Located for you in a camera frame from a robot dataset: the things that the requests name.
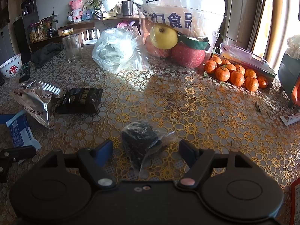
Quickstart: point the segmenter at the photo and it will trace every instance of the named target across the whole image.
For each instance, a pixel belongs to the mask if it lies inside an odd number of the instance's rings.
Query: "white bowl with red mushroom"
[[[0,72],[6,78],[12,78],[20,71],[22,65],[21,54],[8,59],[0,66]]]

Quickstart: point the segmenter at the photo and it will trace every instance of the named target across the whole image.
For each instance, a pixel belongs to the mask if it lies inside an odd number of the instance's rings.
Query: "figurine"
[[[82,0],[72,0],[69,2],[69,5],[73,9],[71,15],[73,15],[74,22],[81,21],[81,15],[83,14],[81,10]]]

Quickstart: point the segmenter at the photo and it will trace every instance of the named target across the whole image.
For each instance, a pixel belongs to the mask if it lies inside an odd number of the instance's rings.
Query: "dark cloth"
[[[64,49],[63,44],[49,43],[42,49],[38,49],[32,56],[31,61],[34,63],[35,68],[42,67],[48,62],[54,55],[60,53]]]

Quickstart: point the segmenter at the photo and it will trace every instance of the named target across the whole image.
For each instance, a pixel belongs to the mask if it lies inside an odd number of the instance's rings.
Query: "potted plant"
[[[103,13],[100,10],[102,0],[86,0],[83,7],[85,7],[86,10],[94,10],[94,19],[103,19]]]

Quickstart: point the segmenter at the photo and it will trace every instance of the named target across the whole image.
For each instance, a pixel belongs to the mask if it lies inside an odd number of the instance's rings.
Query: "cabinet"
[[[8,25],[6,25],[2,30],[0,30],[0,65],[12,58],[14,55]]]

